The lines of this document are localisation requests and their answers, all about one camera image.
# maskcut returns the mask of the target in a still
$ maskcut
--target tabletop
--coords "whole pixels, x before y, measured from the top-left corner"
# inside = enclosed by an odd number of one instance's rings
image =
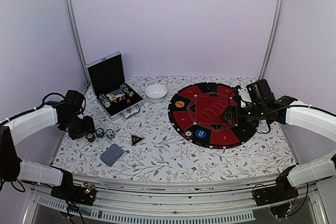
[[[244,145],[225,150],[197,146],[182,138],[173,129],[167,114],[172,96],[180,89],[199,82],[218,82],[234,87],[241,85],[242,92],[251,78],[232,77],[132,77],[126,82],[144,97],[144,89],[160,83],[168,88],[161,103],[146,101],[137,115],[112,121],[99,105],[91,87],[86,92],[84,115],[93,117],[96,128],[113,129],[114,139],[106,136],[89,143],[85,137],[62,139],[52,166],[74,174],[109,179],[139,180],[145,182],[206,182],[243,179],[281,173],[295,164],[293,153],[278,123],[271,125],[268,134],[256,133]],[[258,131],[267,131],[262,123]],[[131,135],[144,137],[131,146]],[[100,155],[112,144],[118,144],[124,154],[109,167],[101,162]]]

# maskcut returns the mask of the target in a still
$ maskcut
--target black case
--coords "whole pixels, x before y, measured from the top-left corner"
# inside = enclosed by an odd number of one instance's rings
[[[124,119],[132,116],[140,110],[139,103],[143,101],[142,97],[133,90],[127,83],[125,83],[124,71],[122,67],[121,52],[115,52],[107,55],[99,60],[87,64],[87,69],[90,76],[90,83],[96,95],[98,102],[103,109],[113,118],[116,119],[121,112],[127,110],[127,116],[121,114]],[[106,108],[99,99],[99,95],[107,95],[113,91],[120,89],[120,86],[125,84],[129,92],[134,92],[132,97],[125,94],[126,99],[117,103],[111,102],[111,106]],[[131,107],[138,105],[133,112]]]

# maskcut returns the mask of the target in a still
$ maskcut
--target poker mat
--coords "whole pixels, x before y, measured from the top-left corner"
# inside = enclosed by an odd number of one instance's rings
[[[168,106],[170,122],[188,141],[207,148],[232,148],[246,143],[257,131],[258,123],[227,125],[221,119],[225,108],[240,106],[232,87],[201,82],[177,92]]]

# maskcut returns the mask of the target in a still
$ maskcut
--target orange circle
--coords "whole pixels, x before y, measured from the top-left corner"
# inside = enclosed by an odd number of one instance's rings
[[[175,102],[175,106],[178,107],[178,108],[183,108],[184,107],[184,102],[177,101],[177,102]]]

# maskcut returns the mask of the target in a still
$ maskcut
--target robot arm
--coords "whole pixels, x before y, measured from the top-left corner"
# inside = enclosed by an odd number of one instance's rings
[[[227,124],[243,124],[266,120],[268,125],[274,121],[298,126],[336,142],[336,115],[319,108],[311,107],[297,99],[283,96],[275,100],[266,80],[249,84],[248,105],[229,106],[222,115]],[[276,179],[276,185],[254,191],[257,205],[286,200],[298,196],[296,187],[336,175],[336,150],[303,165],[285,169]]]
[[[33,112],[21,115],[0,126],[0,177],[6,182],[22,180],[38,184],[54,186],[53,196],[66,195],[71,198],[70,192],[76,189],[73,185],[71,173],[50,166],[20,159],[15,151],[15,146],[35,134],[36,132],[59,124],[60,130],[69,132],[74,140],[87,133],[95,131],[93,119],[78,114],[83,111],[81,107],[84,96],[77,91],[69,90],[60,102],[46,102],[45,105]]]

